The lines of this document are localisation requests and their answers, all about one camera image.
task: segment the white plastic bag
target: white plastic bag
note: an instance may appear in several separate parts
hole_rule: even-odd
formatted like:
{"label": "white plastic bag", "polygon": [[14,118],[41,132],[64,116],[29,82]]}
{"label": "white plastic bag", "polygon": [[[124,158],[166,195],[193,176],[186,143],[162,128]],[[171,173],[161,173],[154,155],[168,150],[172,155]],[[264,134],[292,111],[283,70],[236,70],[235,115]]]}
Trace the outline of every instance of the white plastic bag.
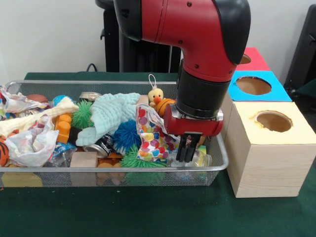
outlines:
{"label": "white plastic bag", "polygon": [[54,131],[51,117],[43,116],[28,131],[8,137],[4,142],[12,163],[38,167],[52,156],[59,131]]}

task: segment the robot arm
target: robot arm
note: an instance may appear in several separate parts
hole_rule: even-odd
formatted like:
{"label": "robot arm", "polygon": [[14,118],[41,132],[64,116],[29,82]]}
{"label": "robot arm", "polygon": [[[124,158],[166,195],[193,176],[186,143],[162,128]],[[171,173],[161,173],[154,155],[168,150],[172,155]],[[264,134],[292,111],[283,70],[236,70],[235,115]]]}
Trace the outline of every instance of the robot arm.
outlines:
{"label": "robot arm", "polygon": [[247,0],[115,0],[114,4],[127,37],[183,50],[177,102],[167,106],[164,121],[168,133],[182,136],[177,159],[189,162],[200,136],[217,135],[223,125],[219,111],[246,47],[249,4]]}

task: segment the box with hole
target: box with hole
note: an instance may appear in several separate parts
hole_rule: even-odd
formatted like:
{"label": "box with hole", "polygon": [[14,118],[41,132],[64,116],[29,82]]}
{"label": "box with hole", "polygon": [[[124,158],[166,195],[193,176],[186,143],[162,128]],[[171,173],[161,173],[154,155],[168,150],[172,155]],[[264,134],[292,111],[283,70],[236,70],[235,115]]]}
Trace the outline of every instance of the box with hole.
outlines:
{"label": "box with hole", "polygon": [[225,139],[230,120],[233,101],[285,101],[291,99],[282,84],[270,71],[235,72],[228,94],[223,101],[224,126],[222,136]]}
{"label": "box with hole", "polygon": [[246,48],[242,59],[236,71],[271,71],[265,59],[256,48]]}
{"label": "box with hole", "polygon": [[297,196],[316,135],[294,102],[234,102],[225,145],[237,198]]}

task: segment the yellow rubber duck toy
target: yellow rubber duck toy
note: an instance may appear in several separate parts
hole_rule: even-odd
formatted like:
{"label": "yellow rubber duck toy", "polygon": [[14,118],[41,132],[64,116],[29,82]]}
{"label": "yellow rubber duck toy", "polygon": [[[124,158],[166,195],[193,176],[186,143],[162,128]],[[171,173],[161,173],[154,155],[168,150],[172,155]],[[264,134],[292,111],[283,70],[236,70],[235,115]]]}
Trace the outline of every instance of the yellow rubber duck toy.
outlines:
{"label": "yellow rubber duck toy", "polygon": [[[150,81],[150,77],[155,79],[155,84],[153,85]],[[148,93],[149,105],[153,108],[157,106],[157,104],[163,100],[163,91],[156,86],[156,78],[153,74],[149,74],[148,76],[149,82],[152,85],[153,89]]]}

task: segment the white wall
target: white wall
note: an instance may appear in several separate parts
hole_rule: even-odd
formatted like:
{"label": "white wall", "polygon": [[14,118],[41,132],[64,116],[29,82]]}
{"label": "white wall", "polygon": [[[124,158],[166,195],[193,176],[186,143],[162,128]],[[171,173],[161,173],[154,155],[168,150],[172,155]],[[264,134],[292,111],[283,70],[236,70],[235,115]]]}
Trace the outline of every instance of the white wall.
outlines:
{"label": "white wall", "polygon": [[94,0],[0,0],[0,84],[27,72],[105,70]]}
{"label": "white wall", "polygon": [[257,47],[271,70],[284,82],[304,25],[316,0],[248,0],[251,28],[248,46]]}
{"label": "white wall", "polygon": [[[308,7],[315,0],[249,0],[248,46],[285,80]],[[27,72],[105,70],[103,10],[94,0],[0,0],[0,84]]]}

